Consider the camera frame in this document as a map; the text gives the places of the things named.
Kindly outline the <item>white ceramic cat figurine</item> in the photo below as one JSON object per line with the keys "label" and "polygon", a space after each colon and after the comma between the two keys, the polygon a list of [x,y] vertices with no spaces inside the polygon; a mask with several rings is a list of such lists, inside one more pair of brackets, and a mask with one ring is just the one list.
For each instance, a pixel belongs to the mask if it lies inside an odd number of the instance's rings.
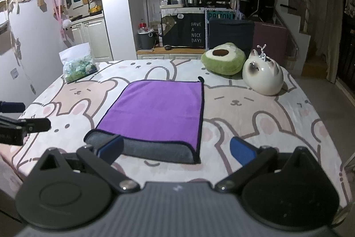
{"label": "white ceramic cat figurine", "polygon": [[256,49],[252,49],[243,65],[243,81],[255,92],[264,96],[275,96],[283,87],[283,71],[272,58],[268,61],[259,58]]}

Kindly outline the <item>white kitchen cabinet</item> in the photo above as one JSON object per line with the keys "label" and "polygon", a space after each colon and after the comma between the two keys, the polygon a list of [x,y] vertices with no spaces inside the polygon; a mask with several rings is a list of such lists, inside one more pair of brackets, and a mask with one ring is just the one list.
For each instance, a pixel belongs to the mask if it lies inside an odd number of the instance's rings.
{"label": "white kitchen cabinet", "polygon": [[113,60],[103,15],[76,20],[66,33],[72,44],[89,43],[96,62]]}

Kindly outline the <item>purple and grey towel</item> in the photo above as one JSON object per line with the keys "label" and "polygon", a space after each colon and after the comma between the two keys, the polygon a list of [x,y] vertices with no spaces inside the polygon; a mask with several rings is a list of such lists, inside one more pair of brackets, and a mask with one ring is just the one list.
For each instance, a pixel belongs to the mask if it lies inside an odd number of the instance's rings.
{"label": "purple and grey towel", "polygon": [[177,164],[200,163],[204,79],[130,83],[110,106],[86,144],[123,137],[120,155]]}

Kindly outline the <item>white drawer bench wood top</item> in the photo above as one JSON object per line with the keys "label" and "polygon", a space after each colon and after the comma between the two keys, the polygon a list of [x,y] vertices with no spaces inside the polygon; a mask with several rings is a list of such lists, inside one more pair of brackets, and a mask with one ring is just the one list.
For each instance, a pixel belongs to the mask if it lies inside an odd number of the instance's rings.
{"label": "white drawer bench wood top", "polygon": [[204,49],[155,47],[151,50],[137,50],[139,60],[199,60],[204,54]]}

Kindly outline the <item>silver antler ornament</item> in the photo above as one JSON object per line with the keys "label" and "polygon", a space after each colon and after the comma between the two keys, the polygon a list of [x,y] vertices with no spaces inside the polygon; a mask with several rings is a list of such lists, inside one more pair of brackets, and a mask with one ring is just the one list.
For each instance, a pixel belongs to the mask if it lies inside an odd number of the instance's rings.
{"label": "silver antler ornament", "polygon": [[262,59],[263,61],[268,61],[268,56],[265,53],[266,46],[267,46],[266,43],[263,46],[261,45],[256,46],[258,49],[260,49],[259,58]]}

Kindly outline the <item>black have a nice day curtain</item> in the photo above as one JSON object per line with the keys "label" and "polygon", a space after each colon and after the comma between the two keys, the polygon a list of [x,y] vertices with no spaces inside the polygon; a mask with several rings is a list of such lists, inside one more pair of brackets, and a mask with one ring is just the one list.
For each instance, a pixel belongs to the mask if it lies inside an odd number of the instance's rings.
{"label": "black have a nice day curtain", "polygon": [[179,13],[164,16],[162,44],[171,47],[205,48],[205,15]]}

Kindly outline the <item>green avocado plush pillow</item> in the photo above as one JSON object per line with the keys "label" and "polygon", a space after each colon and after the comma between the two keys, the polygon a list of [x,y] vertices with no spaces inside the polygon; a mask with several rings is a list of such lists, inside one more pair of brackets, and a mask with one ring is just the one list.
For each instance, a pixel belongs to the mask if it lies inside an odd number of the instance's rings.
{"label": "green avocado plush pillow", "polygon": [[200,60],[212,73],[233,76],[242,70],[246,57],[245,53],[233,43],[225,43],[207,50]]}

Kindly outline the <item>maroon cushion panel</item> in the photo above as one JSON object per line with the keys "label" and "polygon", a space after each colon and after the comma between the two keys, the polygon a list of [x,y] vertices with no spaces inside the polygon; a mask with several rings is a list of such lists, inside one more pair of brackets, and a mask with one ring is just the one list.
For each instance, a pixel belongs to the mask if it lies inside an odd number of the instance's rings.
{"label": "maroon cushion panel", "polygon": [[287,39],[288,30],[283,26],[262,22],[254,23],[252,48],[257,49],[257,45],[263,46],[266,44],[264,49],[266,55],[281,66],[284,64]]}

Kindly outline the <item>clear bag of candies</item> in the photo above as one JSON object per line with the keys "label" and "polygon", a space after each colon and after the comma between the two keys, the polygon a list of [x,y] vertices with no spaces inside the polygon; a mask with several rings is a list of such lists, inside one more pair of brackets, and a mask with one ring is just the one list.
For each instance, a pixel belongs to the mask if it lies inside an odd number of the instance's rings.
{"label": "clear bag of candies", "polygon": [[77,44],[59,53],[63,79],[69,84],[97,72],[89,43]]}

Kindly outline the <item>dark navy chair back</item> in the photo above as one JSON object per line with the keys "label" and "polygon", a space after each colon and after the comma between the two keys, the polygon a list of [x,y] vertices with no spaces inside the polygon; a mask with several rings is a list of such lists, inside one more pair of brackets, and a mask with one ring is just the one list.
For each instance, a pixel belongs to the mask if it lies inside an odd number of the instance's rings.
{"label": "dark navy chair back", "polygon": [[251,20],[211,19],[208,29],[208,49],[233,43],[245,54],[252,50],[254,22]]}

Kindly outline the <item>dark grey trash bin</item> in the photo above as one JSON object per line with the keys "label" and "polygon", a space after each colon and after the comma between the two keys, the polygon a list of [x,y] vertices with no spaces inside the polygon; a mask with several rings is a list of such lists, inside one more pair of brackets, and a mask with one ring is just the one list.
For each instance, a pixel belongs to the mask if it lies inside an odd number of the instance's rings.
{"label": "dark grey trash bin", "polygon": [[141,50],[151,50],[155,47],[156,34],[154,30],[138,33],[138,44]]}

